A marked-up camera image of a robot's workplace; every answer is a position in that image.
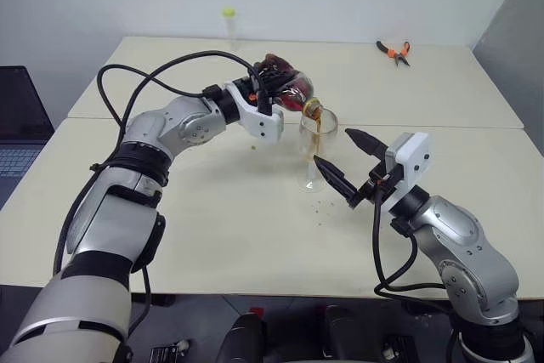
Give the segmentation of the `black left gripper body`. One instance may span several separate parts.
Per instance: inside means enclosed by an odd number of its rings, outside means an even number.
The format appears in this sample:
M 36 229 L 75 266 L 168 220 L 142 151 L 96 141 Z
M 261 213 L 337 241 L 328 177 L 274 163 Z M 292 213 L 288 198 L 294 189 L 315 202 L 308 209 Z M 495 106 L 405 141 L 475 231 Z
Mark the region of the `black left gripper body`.
M 279 63 L 276 64 L 281 70 L 292 68 L 290 65 L 280 65 Z M 271 92 L 273 96 L 276 96 L 280 89 L 288 84 L 288 82 L 264 82 L 264 74 L 257 74 L 258 77 L 249 72 L 247 77 L 243 77 L 235 81 L 236 87 L 246 102 L 257 102 L 258 92 L 262 89 L 265 89 L 266 91 Z

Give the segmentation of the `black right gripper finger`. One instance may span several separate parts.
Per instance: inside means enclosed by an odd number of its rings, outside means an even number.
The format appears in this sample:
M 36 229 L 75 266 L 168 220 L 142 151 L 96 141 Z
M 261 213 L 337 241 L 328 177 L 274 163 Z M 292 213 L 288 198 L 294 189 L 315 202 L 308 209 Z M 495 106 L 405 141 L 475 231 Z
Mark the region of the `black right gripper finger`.
M 358 190 L 345 178 L 344 173 L 340 169 L 319 156 L 314 156 L 314 164 L 323 179 L 346 201 L 353 199 Z
M 354 144 L 368 156 L 374 156 L 380 161 L 385 158 L 387 146 L 376 137 L 359 129 L 346 128 L 345 133 Z

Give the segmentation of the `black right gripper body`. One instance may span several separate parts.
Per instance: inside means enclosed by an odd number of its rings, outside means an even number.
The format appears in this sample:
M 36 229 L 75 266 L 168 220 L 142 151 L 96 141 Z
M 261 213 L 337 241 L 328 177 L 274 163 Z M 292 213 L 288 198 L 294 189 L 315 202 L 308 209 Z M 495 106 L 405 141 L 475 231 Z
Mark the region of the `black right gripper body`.
M 346 201 L 350 208 L 355 209 L 362 201 L 375 203 L 377 194 L 382 192 L 381 203 L 384 203 L 396 190 L 396 185 L 404 177 L 404 167 L 395 163 L 390 170 L 386 168 L 385 148 L 373 148 L 364 150 L 368 156 L 374 156 L 379 163 L 369 172 L 368 179 L 357 187 L 349 181 L 349 193 Z

